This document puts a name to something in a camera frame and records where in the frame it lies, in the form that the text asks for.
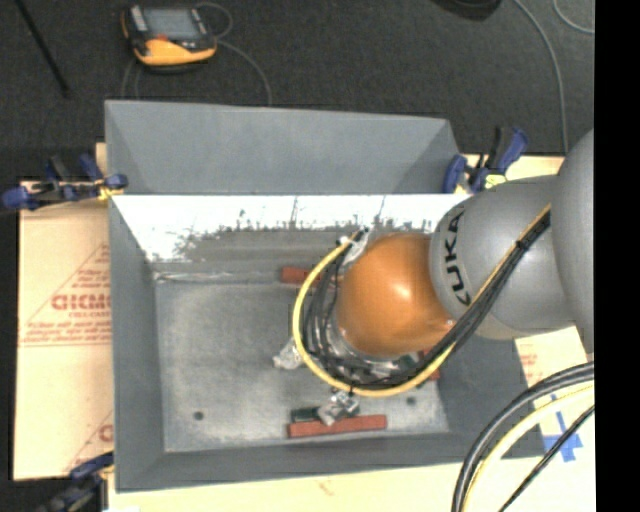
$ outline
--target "blue clamp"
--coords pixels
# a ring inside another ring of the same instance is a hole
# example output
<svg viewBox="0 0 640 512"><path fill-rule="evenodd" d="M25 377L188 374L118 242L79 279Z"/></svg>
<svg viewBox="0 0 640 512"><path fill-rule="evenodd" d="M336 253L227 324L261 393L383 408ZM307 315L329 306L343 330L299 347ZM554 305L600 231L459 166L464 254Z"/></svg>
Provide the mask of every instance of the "blue clamp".
<svg viewBox="0 0 640 512"><path fill-rule="evenodd" d="M18 186L2 194L2 204L10 210L37 210L57 203L103 197L129 184L124 174L106 178L89 153L79 157L85 181L73 181L72 175L59 156L49 158L44 169L45 179L32 185L31 190Z"/></svg>
<svg viewBox="0 0 640 512"><path fill-rule="evenodd" d="M56 494L47 504L40 505L35 512L76 512L89 503L103 485L100 471L114 463L113 452L91 459L71 470L69 477L73 485Z"/></svg>
<svg viewBox="0 0 640 512"><path fill-rule="evenodd" d="M453 193L458 186L466 192L475 194L485 188L490 174L504 176L507 169L526 151L529 145L527 135L519 128L511 128L511 136L506 137L505 128L497 128L493 145L487 159L483 155L475 167L470 167L462 155L455 155L447 169L442 185L442 192Z"/></svg>

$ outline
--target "dark floor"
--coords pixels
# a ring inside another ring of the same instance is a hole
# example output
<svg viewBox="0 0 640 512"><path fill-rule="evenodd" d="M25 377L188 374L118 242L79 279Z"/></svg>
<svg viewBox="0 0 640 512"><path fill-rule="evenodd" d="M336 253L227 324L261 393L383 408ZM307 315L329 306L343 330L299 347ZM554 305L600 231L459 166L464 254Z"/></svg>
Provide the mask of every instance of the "dark floor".
<svg viewBox="0 0 640 512"><path fill-rule="evenodd" d="M62 96L19 2L3 2L0 191L39 176L53 153L74 159L93 147L104 134L103 101L122 96L265 105L268 88L271 104L284 108L445 117L464 152L486 151L496 126L517 125L529 152L564 154L594 124L595 0L503 0L494 12L462 0L220 0L234 22L221 40L227 45L204 68L176 76L129 67L118 23L124 0L22 1L72 95ZM202 10L214 30L225 30L220 9ZM32 510L64 484L8 482L15 220L0 216L3 512Z"/></svg>

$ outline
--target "orange sphere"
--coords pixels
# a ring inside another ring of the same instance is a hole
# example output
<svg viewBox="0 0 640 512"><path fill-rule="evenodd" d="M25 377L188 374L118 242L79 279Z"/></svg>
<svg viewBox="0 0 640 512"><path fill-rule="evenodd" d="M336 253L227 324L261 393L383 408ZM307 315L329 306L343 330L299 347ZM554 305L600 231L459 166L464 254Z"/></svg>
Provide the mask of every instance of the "orange sphere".
<svg viewBox="0 0 640 512"><path fill-rule="evenodd" d="M353 348L398 357L430 349L451 329L429 274L430 240L424 233L382 235L345 272L336 315Z"/></svg>

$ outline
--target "yellow device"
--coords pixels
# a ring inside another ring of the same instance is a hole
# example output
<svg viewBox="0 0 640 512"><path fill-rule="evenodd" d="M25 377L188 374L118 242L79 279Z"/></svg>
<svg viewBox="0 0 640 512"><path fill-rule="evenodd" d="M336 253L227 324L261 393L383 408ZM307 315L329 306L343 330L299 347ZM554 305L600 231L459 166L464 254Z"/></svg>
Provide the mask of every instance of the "yellow device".
<svg viewBox="0 0 640 512"><path fill-rule="evenodd" d="M195 7L134 5L122 12L121 23L137 59L158 71L184 70L216 52L216 39Z"/></svg>

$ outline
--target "gray box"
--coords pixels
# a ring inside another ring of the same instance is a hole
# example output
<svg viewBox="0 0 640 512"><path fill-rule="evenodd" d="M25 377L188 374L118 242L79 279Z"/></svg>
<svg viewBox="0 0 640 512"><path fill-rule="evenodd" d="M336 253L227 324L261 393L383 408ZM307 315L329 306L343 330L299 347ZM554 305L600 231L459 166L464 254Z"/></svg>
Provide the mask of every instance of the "gray box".
<svg viewBox="0 0 640 512"><path fill-rule="evenodd" d="M312 266L355 224L435 227L456 201L438 194L446 121L110 101L106 123L109 173L131 182L109 213L118 490L460 461L526 388L514 344L476 337L438 381L361 400L385 431L285 435L329 390L272 365L296 295L280 267Z"/></svg>

